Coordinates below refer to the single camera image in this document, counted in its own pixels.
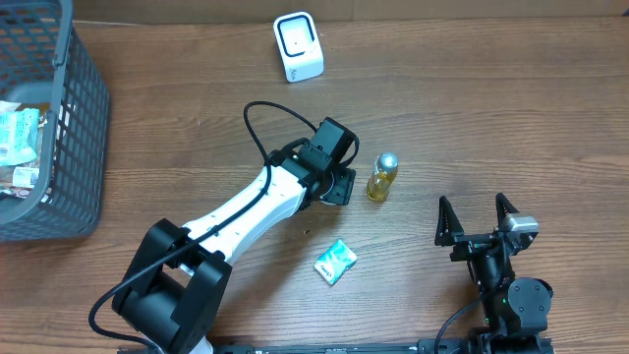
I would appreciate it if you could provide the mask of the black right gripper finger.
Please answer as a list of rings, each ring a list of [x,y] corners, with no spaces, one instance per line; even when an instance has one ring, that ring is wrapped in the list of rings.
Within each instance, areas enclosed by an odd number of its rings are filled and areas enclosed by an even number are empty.
[[[498,193],[495,196],[495,207],[497,216],[497,228],[503,229],[506,225],[506,216],[510,213],[517,213],[518,209],[513,206],[508,199],[502,194]]]
[[[435,231],[435,246],[454,246],[464,236],[464,229],[445,196],[439,198],[438,222]]]

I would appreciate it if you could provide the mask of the teal tissue pack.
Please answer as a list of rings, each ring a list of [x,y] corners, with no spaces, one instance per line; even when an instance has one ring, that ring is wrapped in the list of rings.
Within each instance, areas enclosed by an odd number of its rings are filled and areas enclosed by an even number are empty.
[[[357,255],[342,240],[337,240],[315,261],[314,270],[333,286],[357,260]]]

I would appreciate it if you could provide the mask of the yellow oil bottle silver cap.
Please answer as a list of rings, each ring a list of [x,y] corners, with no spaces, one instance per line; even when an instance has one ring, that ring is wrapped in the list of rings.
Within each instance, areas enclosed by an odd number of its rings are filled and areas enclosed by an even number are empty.
[[[380,154],[374,161],[372,175],[367,184],[370,200],[383,202],[398,173],[398,156],[391,151]]]

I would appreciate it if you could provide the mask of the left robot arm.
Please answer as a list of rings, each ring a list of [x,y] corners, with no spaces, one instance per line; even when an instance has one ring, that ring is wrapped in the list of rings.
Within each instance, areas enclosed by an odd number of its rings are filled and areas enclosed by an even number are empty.
[[[211,329],[233,265],[268,229],[314,202],[344,206],[355,172],[345,154],[357,136],[331,118],[311,139],[273,151],[246,189],[209,214],[167,219],[143,237],[112,308],[151,353],[209,353]]]

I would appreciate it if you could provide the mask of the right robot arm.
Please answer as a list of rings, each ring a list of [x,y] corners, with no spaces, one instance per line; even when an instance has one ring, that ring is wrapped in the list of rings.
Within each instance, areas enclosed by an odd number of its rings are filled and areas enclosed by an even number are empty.
[[[467,234],[448,199],[438,203],[438,223],[434,244],[450,247],[450,260],[464,262],[479,297],[459,309],[442,325],[432,345],[441,353],[443,335],[461,316],[481,305],[486,325],[468,331],[447,349],[449,353],[532,353],[554,351],[547,330],[552,287],[544,280],[517,277],[510,258],[528,249],[539,234],[539,223],[521,213],[501,193],[495,196],[497,225],[483,234]]]

